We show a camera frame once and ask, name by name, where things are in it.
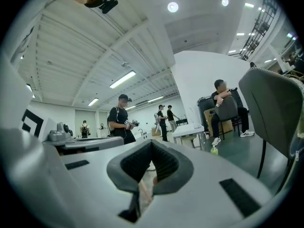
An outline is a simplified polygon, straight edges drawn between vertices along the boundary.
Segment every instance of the black trash can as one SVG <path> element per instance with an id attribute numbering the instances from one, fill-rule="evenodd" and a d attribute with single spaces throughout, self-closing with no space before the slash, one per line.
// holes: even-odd
<path id="1" fill-rule="evenodd" d="M 208 131 L 208 124 L 207 124 L 207 121 L 206 121 L 206 118 L 204 115 L 204 111 L 215 107 L 214 101 L 211 98 L 211 96 L 207 96 L 207 97 L 200 98 L 197 101 L 197 105 L 199 107 L 201 124 L 204 126 L 205 131 Z"/>

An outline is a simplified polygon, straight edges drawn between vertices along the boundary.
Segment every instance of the backpack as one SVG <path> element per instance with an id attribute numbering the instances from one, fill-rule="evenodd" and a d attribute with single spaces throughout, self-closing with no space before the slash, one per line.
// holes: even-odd
<path id="1" fill-rule="evenodd" d="M 87 126 L 83 126 L 83 125 L 82 125 L 82 132 L 81 132 L 81 134 L 82 134 L 83 136 L 87 136 Z"/>
<path id="2" fill-rule="evenodd" d="M 116 120 L 118 121 L 118 118 L 117 118 L 117 117 L 118 117 L 118 113 L 119 113 L 119 107 L 116 106 L 115 108 L 116 108 Z M 107 123 L 108 123 L 109 132 L 111 133 L 111 132 L 114 131 L 114 128 L 110 126 L 109 117 L 110 117 L 110 116 L 108 116 L 108 118 L 107 118 Z"/>

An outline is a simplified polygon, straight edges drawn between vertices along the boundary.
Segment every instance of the cardboard box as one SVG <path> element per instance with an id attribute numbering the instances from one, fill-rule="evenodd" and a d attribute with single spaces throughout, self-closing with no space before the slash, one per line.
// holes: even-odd
<path id="1" fill-rule="evenodd" d="M 211 109 L 208 109 L 208 110 L 204 111 L 204 115 L 205 115 L 205 118 L 206 118 L 206 121 L 207 121 L 208 129 L 209 129 L 211 137 L 213 137 L 213 131 L 212 131 L 212 127 L 211 127 L 211 119 L 212 119 L 214 114 L 215 114 L 215 108 L 211 108 Z M 219 134 L 221 135 L 221 134 L 223 134 L 222 126 L 221 126 L 220 123 L 218 123 L 218 124 L 219 124 L 218 125 Z M 223 124 L 223 128 L 224 128 L 224 133 L 227 133 L 227 132 L 230 132 L 230 131 L 233 130 L 231 120 L 222 122 L 222 124 Z"/>

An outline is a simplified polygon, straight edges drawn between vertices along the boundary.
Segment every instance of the camera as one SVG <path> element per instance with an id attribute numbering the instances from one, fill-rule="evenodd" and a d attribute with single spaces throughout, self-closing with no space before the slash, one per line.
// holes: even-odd
<path id="1" fill-rule="evenodd" d="M 114 8 L 118 4 L 117 0 L 109 0 L 105 1 L 103 5 L 99 7 L 103 14 L 108 13 L 112 8 Z"/>

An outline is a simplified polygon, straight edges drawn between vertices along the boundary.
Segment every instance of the white table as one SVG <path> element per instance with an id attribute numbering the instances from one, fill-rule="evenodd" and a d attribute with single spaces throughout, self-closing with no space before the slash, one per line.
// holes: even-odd
<path id="1" fill-rule="evenodd" d="M 196 138 L 196 135 L 199 137 L 199 146 L 201 150 L 205 150 L 204 147 L 204 132 L 205 129 L 202 125 L 198 123 L 190 123 L 183 126 L 178 126 L 177 129 L 172 134 L 174 143 L 176 143 L 176 139 L 180 138 L 181 144 L 182 140 L 190 140 L 192 143 L 192 147 L 195 148 L 193 140 Z"/>

